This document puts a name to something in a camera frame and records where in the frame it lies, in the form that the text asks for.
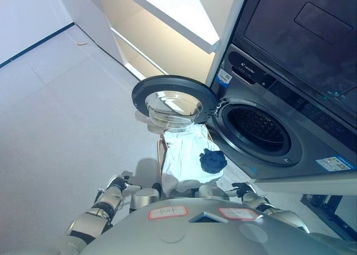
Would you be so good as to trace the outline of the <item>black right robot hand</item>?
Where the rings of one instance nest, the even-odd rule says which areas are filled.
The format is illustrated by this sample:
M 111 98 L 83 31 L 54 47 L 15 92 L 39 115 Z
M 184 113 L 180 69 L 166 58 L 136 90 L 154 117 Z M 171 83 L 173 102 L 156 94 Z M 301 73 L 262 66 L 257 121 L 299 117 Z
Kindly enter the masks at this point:
M 256 193 L 254 187 L 249 182 L 234 182 L 232 187 L 237 193 L 237 197 L 242 198 L 246 193 Z

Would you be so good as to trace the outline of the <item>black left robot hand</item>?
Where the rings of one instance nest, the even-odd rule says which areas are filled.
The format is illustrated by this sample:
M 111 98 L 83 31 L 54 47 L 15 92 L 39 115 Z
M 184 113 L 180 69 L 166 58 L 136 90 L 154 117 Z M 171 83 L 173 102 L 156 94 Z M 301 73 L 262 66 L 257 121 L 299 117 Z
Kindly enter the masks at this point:
M 113 175 L 109 179 L 107 189 L 111 187 L 118 188 L 122 193 L 130 193 L 130 194 L 142 190 L 141 185 L 137 185 L 129 182 L 128 175 Z

